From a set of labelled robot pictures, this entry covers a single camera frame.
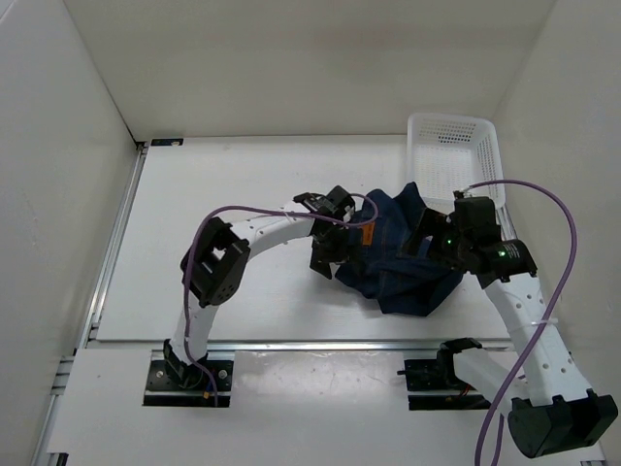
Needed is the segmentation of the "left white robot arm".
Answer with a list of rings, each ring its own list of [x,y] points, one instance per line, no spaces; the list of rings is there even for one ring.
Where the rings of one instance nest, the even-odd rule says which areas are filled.
[[[275,211],[228,206],[209,214],[180,264],[181,314],[163,349],[172,380],[192,388],[207,375],[207,345],[215,315],[238,291],[250,260],[310,237],[310,268],[331,279],[332,269],[347,260],[348,231],[357,226],[354,213],[354,195],[337,185],[327,194],[299,194]]]

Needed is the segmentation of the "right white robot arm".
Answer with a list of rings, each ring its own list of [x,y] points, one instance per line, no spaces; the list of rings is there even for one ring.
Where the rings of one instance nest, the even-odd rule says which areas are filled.
[[[522,241],[503,238],[491,199],[456,198],[450,214],[424,209],[405,250],[425,251],[442,266],[474,275],[518,355],[514,368],[506,369],[473,338],[447,341],[437,353],[441,384],[464,383],[478,391],[528,458],[591,447],[601,439],[618,408],[576,367],[546,313],[533,257]]]

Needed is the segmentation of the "dark blue denim trousers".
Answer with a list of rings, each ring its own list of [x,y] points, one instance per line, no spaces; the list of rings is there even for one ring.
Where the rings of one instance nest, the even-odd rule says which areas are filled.
[[[405,241],[426,208],[416,183],[389,196],[381,189],[367,194],[362,208],[352,221],[363,222],[350,229],[350,254],[359,252],[364,260],[364,275],[359,280],[340,280],[363,297],[376,300],[382,313],[428,316],[461,284],[464,275],[424,256],[425,241],[417,256],[402,252]]]

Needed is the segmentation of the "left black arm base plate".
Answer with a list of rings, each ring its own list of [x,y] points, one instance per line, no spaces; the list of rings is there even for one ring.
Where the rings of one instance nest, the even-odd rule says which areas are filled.
[[[167,408],[228,408],[234,361],[204,357],[199,363],[209,370],[210,376],[194,365],[180,375],[164,356],[152,359],[147,372],[143,405]]]

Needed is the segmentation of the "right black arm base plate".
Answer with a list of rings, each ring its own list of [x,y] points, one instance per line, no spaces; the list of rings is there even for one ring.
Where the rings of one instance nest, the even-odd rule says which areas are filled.
[[[490,407],[470,385],[447,382],[434,359],[406,359],[397,375],[405,378],[412,412],[480,411]]]

